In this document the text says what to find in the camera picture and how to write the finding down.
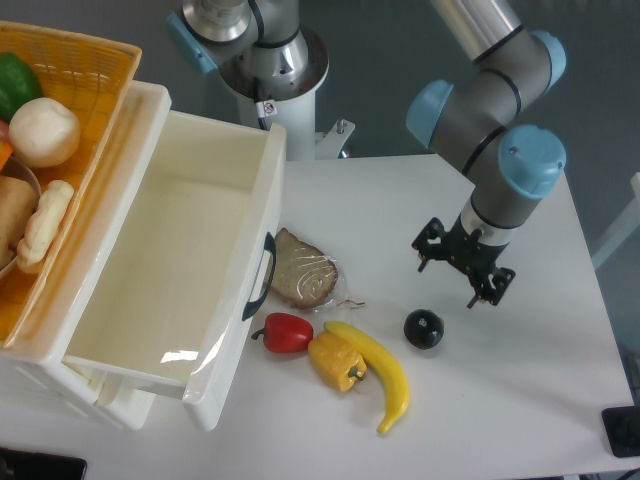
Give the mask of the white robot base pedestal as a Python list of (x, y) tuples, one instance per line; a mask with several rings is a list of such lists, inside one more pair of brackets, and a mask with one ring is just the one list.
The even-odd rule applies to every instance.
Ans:
[(329, 72), (322, 39), (300, 22), (296, 1), (185, 1), (167, 29), (183, 57), (216, 72), (235, 96), (241, 124), (287, 131), (287, 158), (338, 159), (355, 130), (339, 119), (316, 128), (316, 93)]

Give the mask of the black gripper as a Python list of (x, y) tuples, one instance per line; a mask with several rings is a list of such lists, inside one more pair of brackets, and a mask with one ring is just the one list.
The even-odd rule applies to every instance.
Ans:
[(460, 220), (455, 222), (450, 231), (446, 231), (442, 222), (433, 217), (411, 243), (420, 259), (419, 272), (431, 260), (445, 260), (468, 277), (474, 290), (468, 308), (477, 302), (497, 306), (516, 276), (514, 270), (496, 267), (500, 247), (481, 243), (480, 233), (479, 229), (475, 229), (469, 234)]

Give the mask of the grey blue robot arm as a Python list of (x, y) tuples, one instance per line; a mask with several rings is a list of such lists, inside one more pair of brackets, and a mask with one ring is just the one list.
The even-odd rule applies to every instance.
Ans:
[(551, 131), (513, 126), (564, 74), (565, 49), (526, 29), (506, 1), (436, 1), (434, 7), (477, 68), (458, 88), (446, 80), (412, 101), (407, 129), (474, 186), (451, 228), (432, 218), (412, 247), (421, 263), (445, 261), (464, 274), (474, 302), (498, 305), (515, 277), (496, 261), (567, 162)]

